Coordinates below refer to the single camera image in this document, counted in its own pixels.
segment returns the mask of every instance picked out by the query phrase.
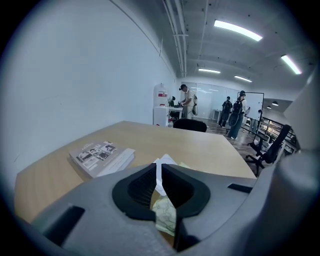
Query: paper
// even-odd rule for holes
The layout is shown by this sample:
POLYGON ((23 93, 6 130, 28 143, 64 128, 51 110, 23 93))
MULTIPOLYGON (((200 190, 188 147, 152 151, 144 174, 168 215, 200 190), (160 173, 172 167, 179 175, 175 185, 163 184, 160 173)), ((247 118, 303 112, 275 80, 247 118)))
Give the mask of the paper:
POLYGON ((190 166, 189 166, 189 165, 186 165, 184 162, 181 162, 181 163, 179 164, 179 166, 184 167, 184 168, 189 168, 189 169, 191 169, 190 166))
POLYGON ((162 173, 161 173, 161 165, 176 165, 177 163, 170 157, 170 155, 165 154, 161 159, 157 158, 154 163, 156 163, 156 187, 155 190, 161 195, 166 196, 164 188, 162 187, 162 173))

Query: white cabinet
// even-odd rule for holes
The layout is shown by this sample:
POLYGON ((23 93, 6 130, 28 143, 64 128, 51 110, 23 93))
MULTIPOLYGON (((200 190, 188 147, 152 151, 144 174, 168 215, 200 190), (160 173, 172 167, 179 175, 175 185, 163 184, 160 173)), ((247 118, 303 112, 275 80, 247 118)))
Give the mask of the white cabinet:
POLYGON ((167 106, 155 106, 153 108, 153 125, 168 127, 169 108, 167 106))

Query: office chair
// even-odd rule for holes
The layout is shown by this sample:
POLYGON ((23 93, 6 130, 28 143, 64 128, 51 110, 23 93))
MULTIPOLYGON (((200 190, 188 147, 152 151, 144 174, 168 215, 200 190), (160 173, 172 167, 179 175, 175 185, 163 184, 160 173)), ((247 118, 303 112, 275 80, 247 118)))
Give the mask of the office chair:
POLYGON ((183 129, 183 130, 190 130, 190 131, 197 131, 205 133, 207 131, 207 125, 198 120, 193 119, 178 119, 173 123, 173 128, 183 129))
POLYGON ((254 142, 249 143, 248 145, 250 145, 251 148, 253 148, 256 151, 255 156, 259 157, 258 159, 256 159, 255 157, 253 157, 252 155, 248 154, 245 156, 245 158, 251 158, 252 160, 246 160, 247 163, 254 163, 256 166, 256 175, 259 175, 259 168, 261 167, 262 169, 265 168, 262 165, 262 162, 265 161, 267 164, 271 164, 274 163, 275 160, 277 159, 277 155, 278 155, 278 151, 281 147, 282 142, 284 141, 284 139, 286 138, 288 132, 290 131, 290 125, 284 125, 281 129, 281 132, 278 136, 278 138, 275 139, 275 141, 273 142, 273 144, 271 145, 271 147, 268 149, 267 152, 262 153, 261 152, 261 148, 262 148, 262 143, 263 143, 263 139, 260 137, 260 142, 259 145, 255 145, 254 142))

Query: wooden desk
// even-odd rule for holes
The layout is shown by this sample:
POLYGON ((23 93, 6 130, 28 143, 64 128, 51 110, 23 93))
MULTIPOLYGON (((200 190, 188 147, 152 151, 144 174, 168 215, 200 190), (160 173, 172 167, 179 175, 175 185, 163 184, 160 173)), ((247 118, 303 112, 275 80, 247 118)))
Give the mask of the wooden desk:
POLYGON ((169 154, 177 163, 184 162, 199 171, 255 178, 222 135, 122 121, 77 139, 21 171, 15 184, 15 213, 31 222, 40 211, 84 182, 72 166, 69 151, 92 140, 107 140, 136 150, 130 167, 169 154))

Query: book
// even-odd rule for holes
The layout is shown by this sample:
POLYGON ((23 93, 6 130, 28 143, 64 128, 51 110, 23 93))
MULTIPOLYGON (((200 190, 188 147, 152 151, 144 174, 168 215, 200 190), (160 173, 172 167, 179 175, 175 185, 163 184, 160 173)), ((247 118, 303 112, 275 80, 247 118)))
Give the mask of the book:
POLYGON ((135 158, 134 149, 121 148, 109 141, 92 141, 69 154, 81 175, 89 178, 122 171, 135 158))

